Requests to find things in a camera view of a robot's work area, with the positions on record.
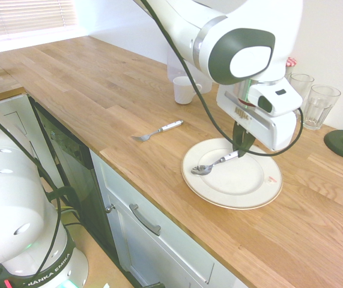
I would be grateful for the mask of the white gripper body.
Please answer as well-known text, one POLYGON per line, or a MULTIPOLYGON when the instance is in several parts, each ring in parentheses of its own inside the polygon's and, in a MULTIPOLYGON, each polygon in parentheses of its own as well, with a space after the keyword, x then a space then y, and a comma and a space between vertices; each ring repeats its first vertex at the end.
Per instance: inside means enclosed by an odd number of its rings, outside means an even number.
POLYGON ((235 126, 243 128, 271 151, 286 148, 296 128, 296 115, 289 112, 282 116, 270 116, 258 107, 247 106, 231 91, 232 85, 220 85, 217 105, 233 120, 235 126))

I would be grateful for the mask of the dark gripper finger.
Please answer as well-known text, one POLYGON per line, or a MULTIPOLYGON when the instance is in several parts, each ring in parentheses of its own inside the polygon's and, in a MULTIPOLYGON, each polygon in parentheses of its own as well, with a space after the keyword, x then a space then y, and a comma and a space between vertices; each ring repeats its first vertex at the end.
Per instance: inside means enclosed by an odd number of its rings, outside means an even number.
POLYGON ((240 135, 238 136, 238 144, 240 145, 240 148, 238 150, 238 157, 241 158, 244 156, 249 148, 253 145, 255 141, 255 137, 248 133, 246 130, 242 130, 240 135))
POLYGON ((237 151, 243 144, 243 134, 244 128, 238 122, 235 122, 232 129, 232 149, 234 151, 237 151))

